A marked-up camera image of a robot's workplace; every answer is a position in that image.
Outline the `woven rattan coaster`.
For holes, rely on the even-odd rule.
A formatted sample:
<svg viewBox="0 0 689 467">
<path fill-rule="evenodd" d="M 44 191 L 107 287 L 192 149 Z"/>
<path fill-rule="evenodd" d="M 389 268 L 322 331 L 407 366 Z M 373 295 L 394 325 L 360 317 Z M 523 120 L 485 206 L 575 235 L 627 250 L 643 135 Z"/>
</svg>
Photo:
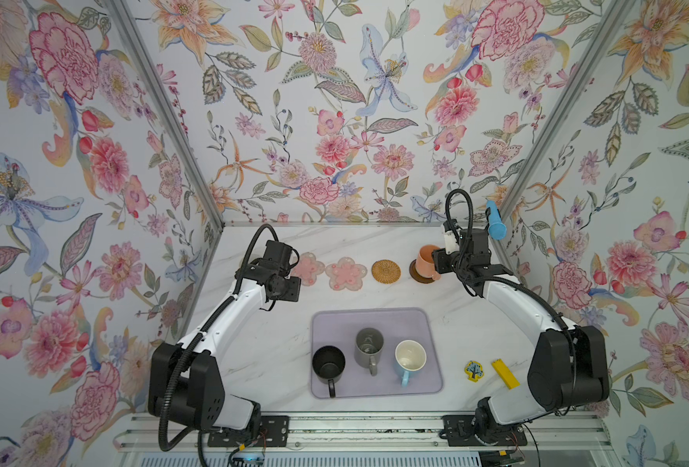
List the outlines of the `woven rattan coaster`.
<svg viewBox="0 0 689 467">
<path fill-rule="evenodd" d="M 381 284 L 393 284 L 401 278 L 401 268 L 391 260 L 379 260 L 372 265 L 371 274 Z"/>
</svg>

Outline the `black mug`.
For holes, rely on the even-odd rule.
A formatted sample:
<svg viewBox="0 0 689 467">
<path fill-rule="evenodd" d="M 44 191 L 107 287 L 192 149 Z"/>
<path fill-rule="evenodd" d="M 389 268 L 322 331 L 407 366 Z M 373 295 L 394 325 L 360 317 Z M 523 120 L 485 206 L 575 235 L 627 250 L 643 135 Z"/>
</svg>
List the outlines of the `black mug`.
<svg viewBox="0 0 689 467">
<path fill-rule="evenodd" d="M 326 384 L 330 398 L 337 396 L 336 383 L 346 369 L 346 356 L 336 346 L 323 346 L 313 354 L 313 373 Z"/>
</svg>

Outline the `pink flower coaster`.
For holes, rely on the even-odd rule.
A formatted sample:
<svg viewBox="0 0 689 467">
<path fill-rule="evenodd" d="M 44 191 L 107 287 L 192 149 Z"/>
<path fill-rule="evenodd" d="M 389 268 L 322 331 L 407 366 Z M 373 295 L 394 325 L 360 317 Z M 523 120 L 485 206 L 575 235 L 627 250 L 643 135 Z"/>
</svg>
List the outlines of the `pink flower coaster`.
<svg viewBox="0 0 689 467">
<path fill-rule="evenodd" d="M 368 269 L 362 264 L 357 264 L 350 257 L 343 257 L 338 262 L 327 265 L 325 274 L 329 278 L 329 286 L 332 290 L 356 292 L 362 289 Z"/>
<path fill-rule="evenodd" d="M 303 253 L 298 264 L 292 269 L 291 276 L 301 279 L 303 286 L 313 286 L 317 278 L 325 272 L 326 266 L 311 252 Z"/>
</svg>

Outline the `grey mug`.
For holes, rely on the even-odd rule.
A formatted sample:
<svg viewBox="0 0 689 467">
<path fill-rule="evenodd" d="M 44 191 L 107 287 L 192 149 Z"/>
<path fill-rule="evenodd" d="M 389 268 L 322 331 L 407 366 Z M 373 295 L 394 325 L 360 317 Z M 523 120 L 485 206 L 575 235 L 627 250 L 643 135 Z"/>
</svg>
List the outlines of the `grey mug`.
<svg viewBox="0 0 689 467">
<path fill-rule="evenodd" d="M 379 373 L 378 365 L 385 346 L 383 334 L 375 328 L 360 330 L 355 338 L 355 362 L 369 371 L 372 377 Z"/>
</svg>

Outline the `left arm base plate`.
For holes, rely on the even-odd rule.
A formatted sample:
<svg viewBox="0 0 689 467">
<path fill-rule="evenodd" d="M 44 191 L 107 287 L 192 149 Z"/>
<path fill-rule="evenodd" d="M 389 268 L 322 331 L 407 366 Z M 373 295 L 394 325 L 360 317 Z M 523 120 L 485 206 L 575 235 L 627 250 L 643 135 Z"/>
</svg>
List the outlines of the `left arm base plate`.
<svg viewBox="0 0 689 467">
<path fill-rule="evenodd" d="M 289 416 L 269 416 L 262 414 L 253 418 L 243 430 L 223 428 L 208 436 L 209 448 L 285 448 L 290 433 Z"/>
</svg>

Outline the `brown wooden coaster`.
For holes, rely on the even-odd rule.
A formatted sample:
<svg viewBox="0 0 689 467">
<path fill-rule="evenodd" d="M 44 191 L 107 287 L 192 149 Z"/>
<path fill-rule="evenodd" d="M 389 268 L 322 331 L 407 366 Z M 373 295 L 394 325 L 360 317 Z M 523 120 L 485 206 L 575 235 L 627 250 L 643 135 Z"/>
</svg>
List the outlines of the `brown wooden coaster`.
<svg viewBox="0 0 689 467">
<path fill-rule="evenodd" d="M 430 284 L 430 283 L 433 283 L 433 282 L 434 282 L 434 279 L 433 279 L 432 277 L 425 277 L 425 276 L 422 276 L 422 275 L 418 272 L 418 269 L 417 269 L 417 261 L 416 261 L 416 260 L 412 260 L 412 263 L 410 264 L 410 267 L 409 267 L 409 274 L 410 274 L 410 277 L 411 277 L 414 281 L 416 281 L 416 282 L 418 282 L 418 283 L 421 283 L 421 284 Z"/>
</svg>

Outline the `orange mug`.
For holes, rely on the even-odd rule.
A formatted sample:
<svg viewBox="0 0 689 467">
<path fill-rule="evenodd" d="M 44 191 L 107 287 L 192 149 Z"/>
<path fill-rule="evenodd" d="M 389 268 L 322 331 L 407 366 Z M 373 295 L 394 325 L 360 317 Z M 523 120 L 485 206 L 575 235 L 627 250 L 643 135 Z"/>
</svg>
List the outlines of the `orange mug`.
<svg viewBox="0 0 689 467">
<path fill-rule="evenodd" d="M 420 251 L 418 251 L 417 269 L 418 272 L 425 277 L 432 277 L 434 281 L 441 278 L 441 274 L 437 272 L 435 262 L 433 259 L 433 253 L 439 250 L 437 245 L 424 245 Z"/>
</svg>

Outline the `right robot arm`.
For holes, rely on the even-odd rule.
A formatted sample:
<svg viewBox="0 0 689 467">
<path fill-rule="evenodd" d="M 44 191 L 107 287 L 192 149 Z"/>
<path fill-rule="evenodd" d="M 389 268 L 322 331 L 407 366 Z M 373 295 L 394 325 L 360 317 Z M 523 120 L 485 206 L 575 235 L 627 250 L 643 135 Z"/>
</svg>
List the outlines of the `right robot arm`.
<svg viewBox="0 0 689 467">
<path fill-rule="evenodd" d="M 579 326 L 492 262 L 487 229 L 444 226 L 445 246 L 432 253 L 438 274 L 454 274 L 465 290 L 502 311 L 534 345 L 526 379 L 486 397 L 473 414 L 472 434 L 496 445 L 522 424 L 549 414 L 603 402 L 610 394 L 605 336 Z"/>
</svg>

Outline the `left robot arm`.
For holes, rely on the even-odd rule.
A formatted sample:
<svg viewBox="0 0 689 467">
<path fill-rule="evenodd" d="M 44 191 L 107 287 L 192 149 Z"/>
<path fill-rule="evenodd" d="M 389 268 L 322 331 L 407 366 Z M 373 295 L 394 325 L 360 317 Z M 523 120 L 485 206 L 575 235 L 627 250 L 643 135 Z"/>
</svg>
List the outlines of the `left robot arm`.
<svg viewBox="0 0 689 467">
<path fill-rule="evenodd" d="M 261 406 L 225 389 L 220 363 L 253 313 L 299 301 L 302 280 L 291 274 L 291 258 L 298 256 L 292 246 L 273 239 L 262 257 L 246 254 L 215 311 L 176 344 L 164 342 L 155 350 L 148 412 L 159 420 L 161 449 L 173 449 L 194 431 L 243 439 L 259 434 Z"/>
</svg>

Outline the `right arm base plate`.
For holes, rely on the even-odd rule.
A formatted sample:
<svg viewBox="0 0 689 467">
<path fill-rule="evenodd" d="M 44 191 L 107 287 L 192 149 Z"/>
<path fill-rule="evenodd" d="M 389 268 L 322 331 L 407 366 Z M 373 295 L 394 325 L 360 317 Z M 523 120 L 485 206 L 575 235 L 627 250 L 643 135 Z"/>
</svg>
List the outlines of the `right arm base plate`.
<svg viewBox="0 0 689 467">
<path fill-rule="evenodd" d="M 450 447 L 525 447 L 527 436 L 521 425 L 497 425 L 474 414 L 447 414 L 442 418 L 439 437 Z"/>
</svg>

